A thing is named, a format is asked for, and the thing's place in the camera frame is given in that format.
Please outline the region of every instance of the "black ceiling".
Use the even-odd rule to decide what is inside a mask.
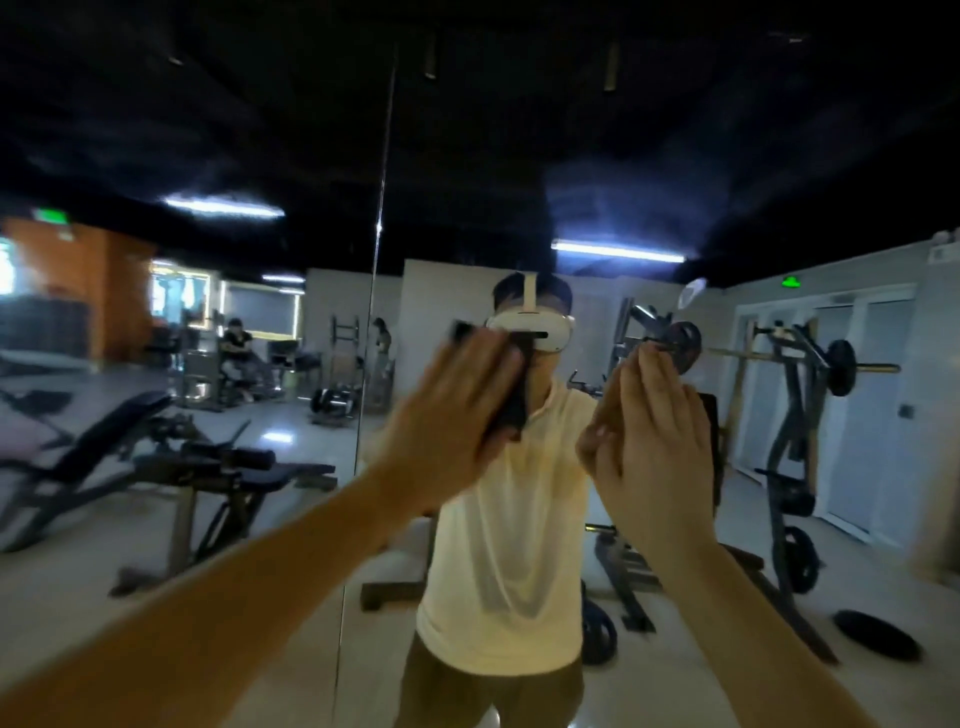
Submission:
[[[59,206],[195,264],[370,270],[396,57],[381,271],[407,256],[541,268],[561,236],[690,258],[584,272],[728,286],[960,225],[951,26],[903,13],[7,2],[0,205]],[[286,217],[198,221],[158,201],[175,193]]]

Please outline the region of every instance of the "green exit sign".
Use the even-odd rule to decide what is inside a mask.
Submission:
[[[34,219],[39,223],[50,223],[51,225],[70,224],[66,212],[52,207],[34,207]]]

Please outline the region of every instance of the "black backrest pad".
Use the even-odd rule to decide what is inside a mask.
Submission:
[[[172,401],[166,392],[144,392],[121,402],[63,454],[53,467],[51,478],[64,483],[84,480],[131,429],[162,412]]]
[[[720,457],[720,418],[717,412],[717,398],[700,392],[700,401],[707,410],[710,420],[710,450],[713,453],[713,509],[720,505],[720,487],[723,485],[724,463]]]

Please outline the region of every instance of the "orange wall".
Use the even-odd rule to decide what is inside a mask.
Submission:
[[[73,239],[61,235],[70,231]],[[90,310],[91,359],[136,361],[150,339],[147,301],[154,246],[86,225],[6,218],[3,233],[16,245],[37,293],[83,301]]]

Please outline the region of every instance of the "forearm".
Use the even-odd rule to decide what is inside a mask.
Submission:
[[[696,567],[658,575],[720,681],[742,728],[874,728],[720,546]]]
[[[321,601],[416,515],[376,468],[296,521],[170,585],[0,696],[27,726],[218,725]]]

